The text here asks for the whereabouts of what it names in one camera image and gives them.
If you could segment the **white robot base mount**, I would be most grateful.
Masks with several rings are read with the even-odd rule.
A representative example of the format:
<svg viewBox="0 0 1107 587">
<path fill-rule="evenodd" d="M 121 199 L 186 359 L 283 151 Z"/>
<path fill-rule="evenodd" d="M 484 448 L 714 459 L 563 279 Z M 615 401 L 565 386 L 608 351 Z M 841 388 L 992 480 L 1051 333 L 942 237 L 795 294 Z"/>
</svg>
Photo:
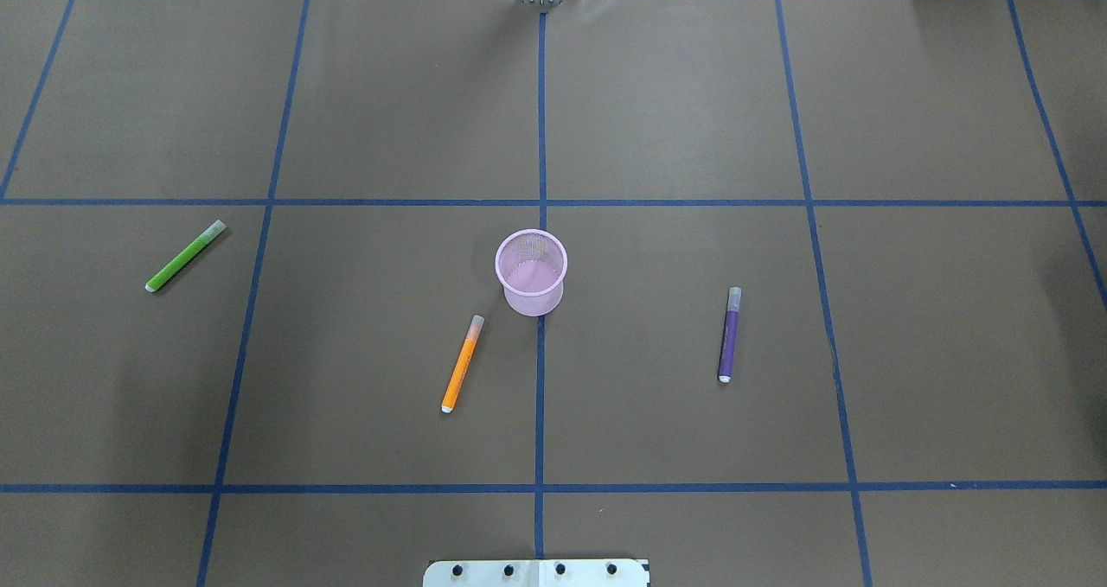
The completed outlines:
<svg viewBox="0 0 1107 587">
<path fill-rule="evenodd" d="M 439 560 L 423 586 L 649 586 L 649 562 L 633 558 Z"/>
</svg>

